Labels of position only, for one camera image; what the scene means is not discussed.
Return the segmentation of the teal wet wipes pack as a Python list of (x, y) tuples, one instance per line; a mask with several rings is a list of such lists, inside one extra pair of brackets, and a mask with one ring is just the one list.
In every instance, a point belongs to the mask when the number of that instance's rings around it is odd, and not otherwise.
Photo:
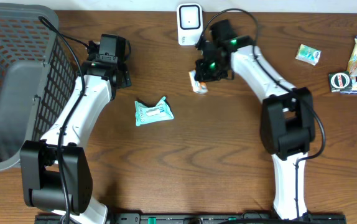
[(147, 107), (138, 101), (134, 103), (136, 108), (136, 126), (174, 119), (173, 112), (166, 102), (165, 96), (154, 107)]

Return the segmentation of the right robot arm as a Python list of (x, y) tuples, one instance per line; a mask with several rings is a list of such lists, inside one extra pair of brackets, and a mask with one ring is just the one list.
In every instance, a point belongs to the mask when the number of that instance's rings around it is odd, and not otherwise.
[(276, 194), (273, 211), (281, 220), (304, 221), (305, 158), (315, 139), (312, 95), (296, 88), (264, 58), (254, 39), (239, 36), (229, 20), (210, 27), (211, 41), (197, 45), (203, 57), (195, 62), (195, 80), (213, 82), (239, 75), (262, 105), (260, 138), (272, 156)]

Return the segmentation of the orange tissue pack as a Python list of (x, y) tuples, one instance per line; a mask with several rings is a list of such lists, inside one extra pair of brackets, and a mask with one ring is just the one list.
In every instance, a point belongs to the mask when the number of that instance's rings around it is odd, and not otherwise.
[(199, 81), (195, 80), (195, 75), (196, 75), (195, 70), (190, 71), (188, 74), (190, 77), (190, 83), (192, 85), (193, 92), (198, 93), (198, 94), (205, 94), (208, 92), (206, 83), (199, 82)]

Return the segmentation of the teal tissue pack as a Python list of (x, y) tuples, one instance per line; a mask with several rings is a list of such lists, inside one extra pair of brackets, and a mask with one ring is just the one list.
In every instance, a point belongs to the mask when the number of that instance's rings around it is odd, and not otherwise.
[(295, 58), (311, 65), (316, 65), (319, 62), (320, 56), (320, 50), (301, 44)]

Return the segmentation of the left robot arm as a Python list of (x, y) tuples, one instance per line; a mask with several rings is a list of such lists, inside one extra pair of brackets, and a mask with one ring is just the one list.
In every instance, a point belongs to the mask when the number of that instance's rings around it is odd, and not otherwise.
[(26, 141), (20, 150), (25, 204), (61, 215), (62, 223), (107, 222), (107, 206), (93, 196), (85, 147), (103, 108), (118, 89), (131, 86), (127, 39), (102, 34), (100, 43), (89, 42), (87, 51), (57, 120), (38, 141)]

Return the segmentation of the dark green round-label box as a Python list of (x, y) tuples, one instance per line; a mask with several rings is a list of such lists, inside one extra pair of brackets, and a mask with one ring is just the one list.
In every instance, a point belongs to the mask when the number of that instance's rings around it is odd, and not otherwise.
[(328, 81), (332, 93), (352, 89), (351, 77), (347, 71), (329, 74)]

